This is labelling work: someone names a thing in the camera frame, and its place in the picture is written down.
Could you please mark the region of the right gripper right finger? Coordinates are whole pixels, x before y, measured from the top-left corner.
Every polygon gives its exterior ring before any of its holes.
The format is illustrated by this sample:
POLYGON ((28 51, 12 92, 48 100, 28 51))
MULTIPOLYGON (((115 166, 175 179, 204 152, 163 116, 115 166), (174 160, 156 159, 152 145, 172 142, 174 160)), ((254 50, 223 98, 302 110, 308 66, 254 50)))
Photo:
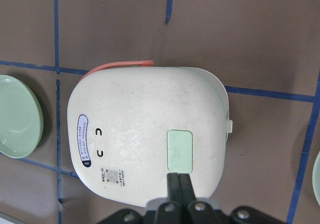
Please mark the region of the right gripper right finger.
POLYGON ((189 174, 178 174, 182 204, 189 204, 196 200, 189 174))

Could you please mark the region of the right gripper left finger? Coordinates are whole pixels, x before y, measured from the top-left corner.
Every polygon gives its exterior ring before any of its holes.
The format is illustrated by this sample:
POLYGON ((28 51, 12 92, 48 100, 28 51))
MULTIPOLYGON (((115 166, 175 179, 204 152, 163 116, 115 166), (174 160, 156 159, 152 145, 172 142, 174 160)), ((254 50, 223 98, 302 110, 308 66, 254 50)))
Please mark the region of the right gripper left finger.
POLYGON ((180 180, 177 173, 167 174, 167 198, 169 201, 175 201, 180 203, 181 191, 180 191, 180 180))

